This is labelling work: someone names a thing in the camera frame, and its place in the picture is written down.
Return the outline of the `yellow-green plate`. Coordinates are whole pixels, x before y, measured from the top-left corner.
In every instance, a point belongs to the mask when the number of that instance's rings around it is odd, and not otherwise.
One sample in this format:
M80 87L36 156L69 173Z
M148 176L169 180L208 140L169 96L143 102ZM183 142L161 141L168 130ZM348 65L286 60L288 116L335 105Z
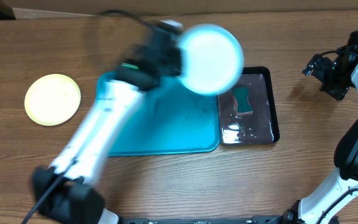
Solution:
M76 82L62 74L49 74L33 82L24 98L28 117L43 126L68 121L78 110L81 91Z

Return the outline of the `light blue plate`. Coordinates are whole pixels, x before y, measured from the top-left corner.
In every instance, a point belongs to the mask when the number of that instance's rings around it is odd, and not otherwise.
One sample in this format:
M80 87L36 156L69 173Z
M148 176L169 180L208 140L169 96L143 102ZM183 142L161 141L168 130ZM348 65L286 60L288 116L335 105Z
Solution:
M220 95L240 79L244 54L238 40L215 24L199 24L178 40L181 48L181 84L200 95Z

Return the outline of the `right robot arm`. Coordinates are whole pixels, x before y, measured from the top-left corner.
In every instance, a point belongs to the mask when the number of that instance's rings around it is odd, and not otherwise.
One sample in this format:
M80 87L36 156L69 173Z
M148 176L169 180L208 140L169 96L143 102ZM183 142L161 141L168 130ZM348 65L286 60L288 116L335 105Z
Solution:
M321 91L342 100L353 87L358 94L358 30L351 32L347 44L314 55L303 69L321 83ZM296 201L271 223L337 223L336 214L358 196L358 119L342 137L334 153L334 169L309 196Z

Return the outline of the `green scrubbing sponge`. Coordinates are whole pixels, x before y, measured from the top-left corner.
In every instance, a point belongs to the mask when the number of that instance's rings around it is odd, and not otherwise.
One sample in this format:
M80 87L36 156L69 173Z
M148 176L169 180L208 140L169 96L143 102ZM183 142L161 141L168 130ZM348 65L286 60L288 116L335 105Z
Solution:
M253 113L253 108L249 103L249 89L246 86L237 86L231 90L234 98L234 110L236 115L243 116Z

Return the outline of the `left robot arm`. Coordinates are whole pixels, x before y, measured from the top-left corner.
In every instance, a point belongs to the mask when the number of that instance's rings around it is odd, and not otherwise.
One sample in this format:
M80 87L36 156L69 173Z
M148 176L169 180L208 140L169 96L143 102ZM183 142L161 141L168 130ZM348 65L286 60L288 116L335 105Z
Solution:
M98 80L96 100L64 150L48 168L32 176L36 204L23 222L39 212L60 223L119 223L119 215L105 207L95 190L108 152L148 91L164 76L181 74L183 32L173 20L149 25L147 41L136 47L111 72Z

